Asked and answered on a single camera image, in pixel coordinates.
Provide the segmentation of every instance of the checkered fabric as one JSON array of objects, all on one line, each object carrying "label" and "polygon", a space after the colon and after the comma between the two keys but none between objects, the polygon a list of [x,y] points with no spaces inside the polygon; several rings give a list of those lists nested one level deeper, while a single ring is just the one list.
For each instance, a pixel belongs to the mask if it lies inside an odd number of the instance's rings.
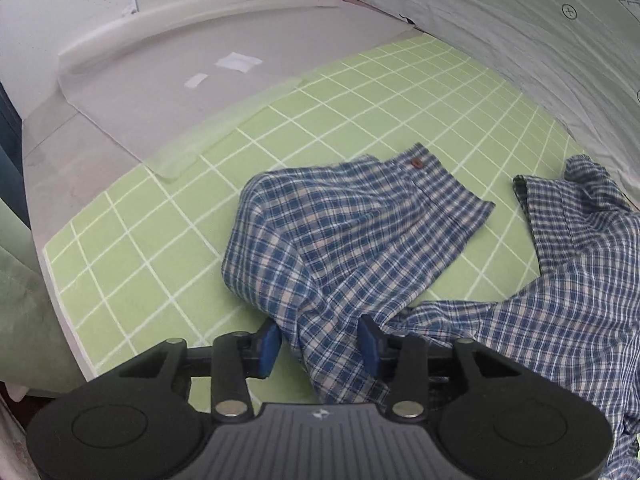
[{"label": "checkered fabric", "polygon": [[473,337],[599,407],[616,435],[603,478],[636,480],[640,215],[584,155],[567,161],[564,180],[517,176],[514,191],[542,275],[501,303],[407,308],[492,210],[419,144],[386,162],[254,178],[223,278],[277,321],[324,402],[384,401],[356,349],[362,314],[432,344]]}]

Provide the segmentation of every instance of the white paper piece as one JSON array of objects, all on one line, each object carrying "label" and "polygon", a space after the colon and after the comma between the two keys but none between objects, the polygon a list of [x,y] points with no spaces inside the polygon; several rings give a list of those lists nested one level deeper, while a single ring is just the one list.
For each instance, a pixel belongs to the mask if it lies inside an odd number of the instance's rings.
[{"label": "white paper piece", "polygon": [[189,79],[184,85],[187,88],[194,89],[196,88],[196,86],[202,83],[207,77],[209,77],[207,74],[202,74],[202,73],[196,74],[191,79]]},{"label": "white paper piece", "polygon": [[232,52],[228,56],[219,59],[216,62],[216,66],[221,66],[222,68],[229,68],[231,70],[238,70],[238,72],[247,73],[254,66],[260,65],[260,63],[262,63],[262,60],[258,59],[257,57],[244,56],[243,54]]}]

